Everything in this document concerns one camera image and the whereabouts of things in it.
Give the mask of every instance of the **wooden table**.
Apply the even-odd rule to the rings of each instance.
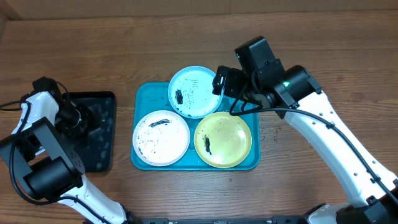
[[[69,91],[118,99],[113,168],[88,174],[138,217],[258,218],[302,214],[345,194],[330,169],[275,113],[260,114],[261,162],[247,172],[144,172],[130,160],[137,89],[189,65],[239,67],[233,49],[267,37],[285,68],[303,65],[364,146],[398,174],[398,12],[309,12],[9,22],[0,46],[0,102],[42,76]],[[0,136],[20,113],[0,113]],[[63,205],[36,207],[12,188],[0,162],[0,222],[81,223]]]

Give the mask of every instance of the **paper plate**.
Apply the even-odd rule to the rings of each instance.
[[[143,117],[132,134],[138,157],[153,166],[167,166],[185,154],[190,142],[187,123],[178,114],[161,110]]]
[[[169,84],[173,109],[186,118],[204,118],[219,107],[223,99],[212,94],[216,74],[208,68],[191,66],[177,72]]]
[[[248,125],[227,112],[213,113],[200,121],[193,141],[201,159],[217,168],[240,164],[252,143]]]

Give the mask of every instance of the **wood grain surface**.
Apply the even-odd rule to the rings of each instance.
[[[189,65],[239,67],[233,49],[267,37],[285,68],[299,64],[321,83],[363,145],[398,174],[398,12],[306,12],[203,17],[15,21],[0,46],[0,102],[52,77],[69,91],[118,99],[113,168],[89,179],[138,217],[258,218],[343,203],[335,176],[296,130],[260,114],[261,162],[247,172],[144,172],[130,160],[137,89],[167,82]],[[0,113],[0,136],[20,114]],[[81,223],[63,205],[36,207],[12,188],[0,162],[0,223]]]
[[[13,20],[398,9],[396,0],[0,0]]]
[[[1,44],[2,34],[4,32],[4,29],[6,28],[6,21],[7,17],[0,8],[0,44]]]

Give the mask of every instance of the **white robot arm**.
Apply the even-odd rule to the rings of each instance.
[[[354,144],[371,169],[378,174],[381,182],[391,191],[396,188],[394,181],[397,176],[380,164],[358,141],[332,108],[324,92],[311,93],[299,102],[298,110],[317,114],[336,127]],[[369,205],[369,198],[379,200],[386,192],[373,180],[357,155],[334,130],[328,129],[324,123],[304,114],[286,112],[285,120],[299,131],[319,153],[343,186],[348,203],[331,207],[325,205],[312,213],[308,222],[311,224],[336,223],[336,212],[352,205],[354,208]]]
[[[81,106],[78,110],[73,103],[59,98],[60,92],[54,80],[43,77],[37,80],[38,83],[40,85],[34,83],[34,86],[46,87],[22,97],[19,124],[9,137],[0,142],[0,156],[13,168],[10,169],[13,183],[16,178],[30,198],[15,184],[17,192],[36,205],[54,202],[67,205],[95,224],[139,223],[121,204],[107,198],[87,179],[77,153],[55,129],[56,118],[67,119],[73,127],[80,125],[84,121],[79,110],[87,109]],[[87,122],[82,124],[84,127],[89,125]],[[47,158],[32,166],[27,163],[44,151],[49,155]],[[48,201],[37,201],[42,198]]]

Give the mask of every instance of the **black ink scribble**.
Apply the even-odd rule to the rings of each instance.
[[[208,152],[211,155],[209,138],[205,136],[203,137],[203,140],[205,141],[206,152]]]
[[[178,104],[182,104],[182,93],[181,90],[175,92],[175,99],[177,99]]]
[[[153,127],[158,126],[160,124],[167,124],[167,123],[170,123],[170,121],[167,120],[167,119],[163,119],[163,120],[160,120],[160,121],[153,122],[152,124],[149,125],[149,127],[153,128]]]

